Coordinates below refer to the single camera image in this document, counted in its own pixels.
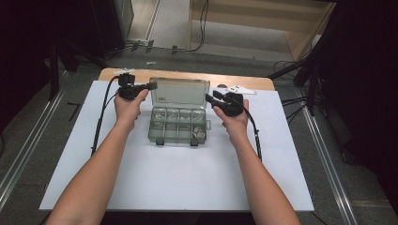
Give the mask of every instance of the person's right hand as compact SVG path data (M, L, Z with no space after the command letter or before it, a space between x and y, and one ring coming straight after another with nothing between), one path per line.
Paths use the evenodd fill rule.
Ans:
M246 110L249 110L249 100L243 100L243 106ZM247 126L248 126L248 116L245 112L241 113L237 116L227 116L217 106L213 107L214 112L221 118L222 125L226 128L226 131L229 134L229 139L232 145L236 145L237 142L241 140L247 140Z
M128 132L134 129L134 122L138 115L141 114L140 105L148 95L148 90L142 90L134 100L125 100L116 94L115 111L116 125L125 127Z

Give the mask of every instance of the box lid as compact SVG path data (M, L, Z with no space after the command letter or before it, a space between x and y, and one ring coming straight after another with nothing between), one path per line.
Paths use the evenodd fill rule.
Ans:
M210 81L152 77L158 88L151 91L152 105L164 108L205 109Z

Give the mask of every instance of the gray floor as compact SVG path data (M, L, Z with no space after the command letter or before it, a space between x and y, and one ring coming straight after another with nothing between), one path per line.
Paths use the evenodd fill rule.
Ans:
M239 32L238 27L228 29L234 30L233 32L235 33ZM241 31L247 34L246 28ZM163 38L161 36L155 37L156 34L154 31L152 37L156 39L156 43L161 43ZM215 52L207 51L214 49L211 45L217 45L212 42L217 37L214 33L210 33L208 36L207 40L210 43L208 45L206 43L201 52L179 52L178 54L171 55L169 51L162 50L145 53L145 49L140 48L135 52L120 52L108 60L107 63L115 68L149 68L264 77L273 72L276 61L291 60L288 54L286 54L286 46L283 44L281 44L280 49L274 49L266 53L267 59L256 56L257 52L251 52L251 47L245 45L239 48L247 51L246 56L238 54L235 47L227 48L228 44L219 44L219 48L223 49L223 51L218 51L217 53L220 53L220 55L216 55ZM239 35L235 35L234 38L236 41L239 41L238 37ZM274 41L283 43L282 37L277 35L274 37L276 37ZM276 65L276 69L280 69L282 66L283 64L280 63ZM77 114L70 120L75 107L69 103L82 104L91 83L99 75L99 68L85 62L82 62L77 72L68 72L65 75L69 77L69 81L65 85L65 94L60 99L53 117L41 135L21 177L18 179L0 212L1 224L39 224L48 214L47 212L40 212L38 206L78 116ZM274 82L281 99L297 97L296 88L292 85L291 80L292 77L290 75L284 75ZM30 131L46 106L49 93L49 86L44 87L32 98L29 104L26 105L3 132L6 142L6 152L0 158L0 177L2 179L6 176L8 168L11 166L14 158L17 157L23 147L24 141L28 138ZM285 107L286 115L293 112L298 106L298 104L293 104ZM364 167L351 166L342 160L341 148L333 136L328 121L317 109L315 109L315 112L315 119L328 147L332 162L343 183L345 192L353 206L358 223L369 225L398 224L398 218L392 211L380 185L377 183L375 175ZM304 176L312 193L315 214L327 224L344 224L326 172L316 150L312 134L302 112L292 121L290 130L298 150L298 157L304 171ZM298 212L298 216L302 224L323 224L311 213ZM201 221L198 214L165 214L164 217L171 224L194 224L196 220ZM151 223L150 219L143 222L137 217L133 221L138 224L156 224L153 221Z

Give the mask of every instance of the wooden panel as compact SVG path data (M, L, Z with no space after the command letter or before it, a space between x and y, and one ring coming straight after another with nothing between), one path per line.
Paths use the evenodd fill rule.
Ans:
M311 43L318 34L322 34L329 21L329 15L334 9L334 3L327 4L318 13L316 21L307 22L300 32L285 31L287 45L292 53L293 59L298 61L311 49Z
M200 20L206 0L191 0L191 19ZM329 3L311 0L211 0L207 20L301 32L308 23L319 19L319 12Z
M110 81L114 77L114 71L119 68L105 68L99 75L99 81ZM252 90L275 90L273 82L268 78L240 77L230 75L216 75L208 73L173 72L149 69L136 69L131 74L135 75L138 83L148 83L151 77L200 79L210 81L210 86L217 87L219 84L233 86L239 84Z

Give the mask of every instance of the white surface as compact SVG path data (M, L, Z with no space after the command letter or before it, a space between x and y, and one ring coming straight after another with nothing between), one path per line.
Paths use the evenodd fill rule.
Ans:
M93 82L39 209L53 209L69 180L90 158L107 84ZM110 93L114 93L116 88L115 82ZM245 98L251 103L250 112L260 130L264 164L295 210L314 210L278 93L257 91L257 95ZM207 132L207 141L203 145L156 146L147 138L152 109L150 99L147 97L142 103L142 113L129 136L108 209L249 210L237 156L220 118L207 109L211 130ZM114 122L115 110L111 101L104 114L99 145ZM255 146L251 124L248 134Z
M256 95L256 93L253 90L247 89L240 85L234 85L234 86L228 87L225 91L231 92L231 93L236 93L236 94L242 94L242 95Z

